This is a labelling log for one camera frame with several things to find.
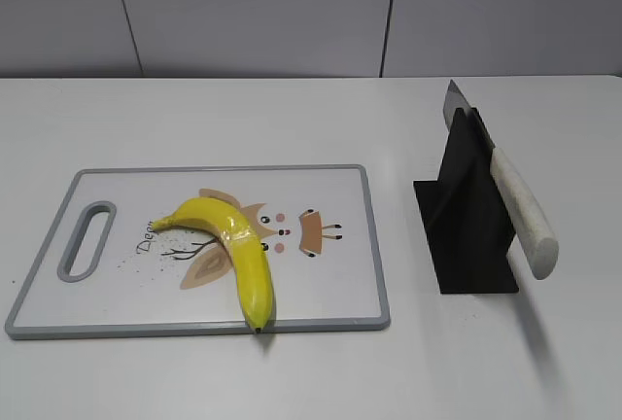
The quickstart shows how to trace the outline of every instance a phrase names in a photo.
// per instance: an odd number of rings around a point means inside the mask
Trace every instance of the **black knife holder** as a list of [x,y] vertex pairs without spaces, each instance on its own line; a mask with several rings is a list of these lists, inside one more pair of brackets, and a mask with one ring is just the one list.
[[518,292],[506,257],[515,231],[491,156],[481,128],[458,109],[438,179],[414,182],[442,294]]

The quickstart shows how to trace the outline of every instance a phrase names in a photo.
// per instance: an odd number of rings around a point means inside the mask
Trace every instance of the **knife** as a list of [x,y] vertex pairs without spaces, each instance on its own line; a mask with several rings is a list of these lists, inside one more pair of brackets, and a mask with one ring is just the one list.
[[469,124],[483,135],[479,138],[483,140],[484,149],[491,155],[490,173],[501,194],[532,273],[536,279],[544,279],[553,271],[559,255],[559,242],[553,229],[530,188],[501,148],[493,143],[477,109],[470,107],[452,80],[449,82],[443,105],[447,129],[451,128],[454,113],[458,108],[465,111]]

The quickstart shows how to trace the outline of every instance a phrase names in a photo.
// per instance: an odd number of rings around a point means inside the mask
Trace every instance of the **banana stem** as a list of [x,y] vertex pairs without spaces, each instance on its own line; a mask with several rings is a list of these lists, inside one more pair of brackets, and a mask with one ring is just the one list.
[[161,230],[165,230],[166,228],[171,228],[173,226],[173,217],[166,216],[162,219],[158,219],[157,221],[152,222],[152,230],[154,232],[160,232]]

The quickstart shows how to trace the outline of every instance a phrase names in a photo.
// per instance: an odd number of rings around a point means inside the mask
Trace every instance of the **gray wall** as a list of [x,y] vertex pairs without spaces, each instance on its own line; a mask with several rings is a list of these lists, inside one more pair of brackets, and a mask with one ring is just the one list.
[[384,75],[622,73],[620,0],[394,0]]
[[377,77],[389,0],[125,0],[146,76]]
[[0,0],[0,77],[374,77],[385,37],[388,77],[622,73],[619,0],[389,5]]
[[0,0],[0,77],[138,75],[121,0]]

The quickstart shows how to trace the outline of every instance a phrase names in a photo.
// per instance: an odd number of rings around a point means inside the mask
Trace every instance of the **yellow banana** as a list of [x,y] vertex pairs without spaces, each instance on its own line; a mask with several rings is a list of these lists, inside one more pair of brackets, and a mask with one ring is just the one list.
[[155,232],[172,227],[199,228],[220,239],[235,269],[244,318],[259,333],[272,313],[272,281],[259,237],[244,215],[225,201],[193,198],[172,215],[152,223]]

